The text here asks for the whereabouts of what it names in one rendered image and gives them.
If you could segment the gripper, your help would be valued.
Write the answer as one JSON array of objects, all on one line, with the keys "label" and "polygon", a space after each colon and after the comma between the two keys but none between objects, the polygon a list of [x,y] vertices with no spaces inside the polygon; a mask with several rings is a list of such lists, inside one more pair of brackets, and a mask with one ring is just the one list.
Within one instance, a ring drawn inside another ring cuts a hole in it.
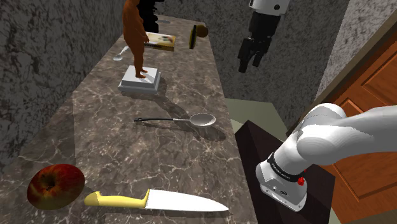
[{"label": "gripper", "polygon": [[251,57],[254,55],[252,65],[258,67],[262,57],[267,53],[272,39],[277,29],[281,16],[267,15],[254,12],[249,24],[250,38],[244,38],[241,44],[238,59],[240,60],[239,72],[245,73]]}]

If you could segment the yellow and brown round brush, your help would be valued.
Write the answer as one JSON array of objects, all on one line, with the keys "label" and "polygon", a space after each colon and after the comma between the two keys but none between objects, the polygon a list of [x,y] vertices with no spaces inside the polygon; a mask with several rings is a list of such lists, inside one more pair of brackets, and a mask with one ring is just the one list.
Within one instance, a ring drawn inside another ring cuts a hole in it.
[{"label": "yellow and brown round brush", "polygon": [[194,49],[198,37],[205,38],[208,35],[208,28],[204,25],[194,25],[190,33],[189,49]]}]

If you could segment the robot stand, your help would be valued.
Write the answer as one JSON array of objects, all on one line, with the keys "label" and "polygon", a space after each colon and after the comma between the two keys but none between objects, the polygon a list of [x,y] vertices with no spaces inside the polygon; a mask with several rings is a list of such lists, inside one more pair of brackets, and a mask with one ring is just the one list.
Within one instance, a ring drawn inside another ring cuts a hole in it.
[{"label": "robot stand", "polygon": [[305,173],[307,200],[296,213],[263,193],[255,173],[256,166],[282,142],[249,120],[235,133],[235,138],[258,224],[328,224],[334,175],[318,165],[310,166]]}]

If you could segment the black upright object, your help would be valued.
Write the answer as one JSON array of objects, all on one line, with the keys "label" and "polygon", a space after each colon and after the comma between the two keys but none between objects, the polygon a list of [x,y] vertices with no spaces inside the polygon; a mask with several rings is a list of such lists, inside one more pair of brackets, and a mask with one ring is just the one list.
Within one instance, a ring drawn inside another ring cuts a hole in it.
[{"label": "black upright object", "polygon": [[154,15],[156,2],[164,2],[165,0],[140,0],[137,8],[139,16],[143,19],[144,30],[147,32],[158,33],[159,27],[157,24],[158,17]]}]

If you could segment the brown figure on white base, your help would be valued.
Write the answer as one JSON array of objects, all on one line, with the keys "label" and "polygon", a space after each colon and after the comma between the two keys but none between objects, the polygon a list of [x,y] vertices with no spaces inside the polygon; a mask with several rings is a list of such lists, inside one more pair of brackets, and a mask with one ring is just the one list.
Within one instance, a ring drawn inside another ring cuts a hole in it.
[{"label": "brown figure on white base", "polygon": [[144,44],[149,42],[149,37],[137,8],[139,2],[140,0],[126,0],[123,7],[123,37],[134,56],[134,64],[128,67],[118,89],[122,92],[156,94],[161,73],[157,68],[149,67],[147,71],[143,67]]}]

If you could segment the brown wooden door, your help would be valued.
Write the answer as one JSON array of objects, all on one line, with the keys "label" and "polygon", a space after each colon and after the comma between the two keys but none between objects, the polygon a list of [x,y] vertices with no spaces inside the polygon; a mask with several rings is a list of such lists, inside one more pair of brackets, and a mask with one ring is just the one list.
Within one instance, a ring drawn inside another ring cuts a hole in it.
[{"label": "brown wooden door", "polygon": [[[337,76],[322,102],[347,116],[397,104],[397,10],[364,46],[367,54],[345,77]],[[336,177],[332,208],[341,223],[397,209],[397,152],[348,157],[324,167]]]}]

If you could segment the small grey spoon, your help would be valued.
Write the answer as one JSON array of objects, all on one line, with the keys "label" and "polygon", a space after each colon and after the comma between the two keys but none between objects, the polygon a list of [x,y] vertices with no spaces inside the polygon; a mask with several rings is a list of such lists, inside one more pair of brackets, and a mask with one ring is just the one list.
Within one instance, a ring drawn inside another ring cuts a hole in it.
[{"label": "small grey spoon", "polygon": [[129,49],[129,47],[128,47],[128,46],[125,46],[119,54],[117,54],[117,55],[114,56],[113,60],[114,60],[114,61],[120,61],[120,60],[122,60],[122,59],[123,59],[122,54],[123,54],[126,50],[128,50],[128,49]]}]

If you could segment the red apple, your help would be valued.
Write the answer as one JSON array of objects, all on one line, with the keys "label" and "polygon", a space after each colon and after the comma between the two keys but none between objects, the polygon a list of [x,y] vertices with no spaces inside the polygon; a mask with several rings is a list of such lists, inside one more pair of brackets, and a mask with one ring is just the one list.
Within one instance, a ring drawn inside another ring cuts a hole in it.
[{"label": "red apple", "polygon": [[50,165],[31,179],[27,199],[38,209],[60,209],[73,202],[84,186],[85,177],[77,167],[70,164]]}]

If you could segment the black-handled metal ladle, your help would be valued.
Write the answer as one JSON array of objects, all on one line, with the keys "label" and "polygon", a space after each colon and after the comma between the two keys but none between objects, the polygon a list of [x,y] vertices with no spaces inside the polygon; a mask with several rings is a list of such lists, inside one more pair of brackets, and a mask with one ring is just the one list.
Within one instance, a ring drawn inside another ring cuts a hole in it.
[{"label": "black-handled metal ladle", "polygon": [[207,114],[207,113],[198,113],[189,117],[189,119],[184,118],[135,118],[134,122],[143,122],[143,121],[155,121],[155,120],[163,120],[163,121],[177,121],[177,122],[189,122],[193,126],[196,127],[209,127],[212,126],[216,122],[216,117]]}]

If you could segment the yellow-handled kitchen knife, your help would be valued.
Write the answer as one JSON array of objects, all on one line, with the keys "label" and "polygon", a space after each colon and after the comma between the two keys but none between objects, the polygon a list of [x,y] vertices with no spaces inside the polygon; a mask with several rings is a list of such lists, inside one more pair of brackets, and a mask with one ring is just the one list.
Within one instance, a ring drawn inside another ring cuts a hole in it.
[{"label": "yellow-handled kitchen knife", "polygon": [[103,196],[99,191],[90,193],[84,199],[86,206],[130,207],[168,211],[218,212],[229,208],[211,199],[179,192],[148,189],[143,199],[122,195]]}]

